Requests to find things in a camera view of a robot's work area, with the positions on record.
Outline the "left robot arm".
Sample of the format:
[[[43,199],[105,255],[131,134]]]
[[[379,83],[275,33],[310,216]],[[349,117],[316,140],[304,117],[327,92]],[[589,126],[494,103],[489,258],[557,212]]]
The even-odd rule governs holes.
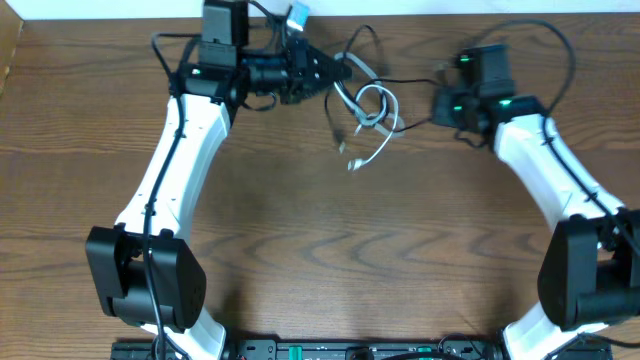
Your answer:
[[[249,3],[207,1],[202,29],[166,66],[165,126],[134,196],[110,228],[94,227],[86,255],[103,312],[152,332],[151,359],[221,359],[225,328],[204,306],[206,275],[189,246],[214,156],[249,95],[297,104],[347,79],[344,63],[302,37],[309,9],[270,15],[271,42],[249,45]]]

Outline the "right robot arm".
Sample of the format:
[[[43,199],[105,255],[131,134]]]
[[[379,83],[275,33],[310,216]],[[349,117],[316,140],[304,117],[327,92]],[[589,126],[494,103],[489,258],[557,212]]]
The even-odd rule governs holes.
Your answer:
[[[519,95],[503,45],[462,50],[460,77],[433,100],[433,121],[481,136],[520,179],[552,237],[537,303],[507,325],[495,359],[591,359],[609,351],[600,331],[639,314],[639,213],[586,170],[549,109]]]

